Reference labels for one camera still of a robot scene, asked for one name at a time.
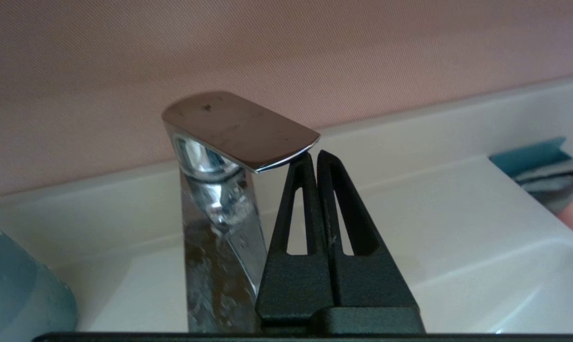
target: faucet handle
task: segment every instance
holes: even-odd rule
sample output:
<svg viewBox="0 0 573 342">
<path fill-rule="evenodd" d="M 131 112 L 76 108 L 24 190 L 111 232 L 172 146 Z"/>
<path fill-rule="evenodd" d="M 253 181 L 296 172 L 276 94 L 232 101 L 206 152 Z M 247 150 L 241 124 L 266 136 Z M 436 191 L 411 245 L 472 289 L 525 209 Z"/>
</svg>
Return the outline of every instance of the faucet handle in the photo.
<svg viewBox="0 0 573 342">
<path fill-rule="evenodd" d="M 310 128 L 226 92 L 179 100 L 162 119 L 172 126 L 167 128 L 175 150 L 182 151 L 177 155 L 181 164 L 197 172 L 215 171 L 201 171 L 205 165 L 225 170 L 237 164 L 261 173 L 288 164 L 320 138 Z"/>
</svg>

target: teal object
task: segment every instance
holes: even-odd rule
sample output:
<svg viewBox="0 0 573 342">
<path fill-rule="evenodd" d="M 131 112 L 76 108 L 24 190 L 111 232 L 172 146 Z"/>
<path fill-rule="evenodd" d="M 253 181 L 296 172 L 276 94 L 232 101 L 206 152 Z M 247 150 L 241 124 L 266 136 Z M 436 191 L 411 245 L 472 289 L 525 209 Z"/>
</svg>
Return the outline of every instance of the teal object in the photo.
<svg viewBox="0 0 573 342">
<path fill-rule="evenodd" d="M 0 231 L 0 342 L 73 331 L 76 317 L 67 285 Z"/>
<path fill-rule="evenodd" d="M 493 154 L 489 157 L 489 160 L 503 173 L 506 173 L 510 178 L 514 178 L 525 171 L 572 159 L 569 154 L 566 154 L 561 149 L 564 142 L 565 137 L 561 136 Z"/>
</svg>

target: chrome surface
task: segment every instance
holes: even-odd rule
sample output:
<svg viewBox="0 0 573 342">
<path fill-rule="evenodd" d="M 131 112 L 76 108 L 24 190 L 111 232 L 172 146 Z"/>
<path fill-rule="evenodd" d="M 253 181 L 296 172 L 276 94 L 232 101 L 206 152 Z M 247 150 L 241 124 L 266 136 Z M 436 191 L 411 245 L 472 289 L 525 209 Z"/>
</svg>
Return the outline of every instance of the chrome surface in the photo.
<svg viewBox="0 0 573 342">
<path fill-rule="evenodd" d="M 230 93 L 195 95 L 162 115 L 181 168 L 189 331 L 253 333 L 267 250 L 252 182 L 320 134 Z"/>
</svg>

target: pink wall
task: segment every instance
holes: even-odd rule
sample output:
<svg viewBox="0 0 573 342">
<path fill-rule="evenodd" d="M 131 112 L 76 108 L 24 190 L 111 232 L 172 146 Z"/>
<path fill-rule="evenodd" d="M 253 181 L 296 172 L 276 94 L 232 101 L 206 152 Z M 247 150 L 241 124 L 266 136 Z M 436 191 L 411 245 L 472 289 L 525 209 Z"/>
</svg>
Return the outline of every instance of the pink wall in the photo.
<svg viewBox="0 0 573 342">
<path fill-rule="evenodd" d="M 573 75 L 573 0 L 0 1 L 0 195 L 173 158 L 225 89 L 313 128 Z"/>
</svg>

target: faucet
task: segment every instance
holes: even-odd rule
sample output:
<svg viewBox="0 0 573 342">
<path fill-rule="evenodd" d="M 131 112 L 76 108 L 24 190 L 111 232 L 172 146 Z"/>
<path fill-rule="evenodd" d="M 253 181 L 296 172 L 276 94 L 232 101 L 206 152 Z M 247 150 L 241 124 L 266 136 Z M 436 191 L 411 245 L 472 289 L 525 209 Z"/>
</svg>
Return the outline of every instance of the faucet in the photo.
<svg viewBox="0 0 573 342">
<path fill-rule="evenodd" d="M 179 100 L 162 119 L 180 165 L 189 331 L 254 333 L 267 249 L 251 174 L 295 160 L 320 134 L 225 92 Z"/>
</svg>

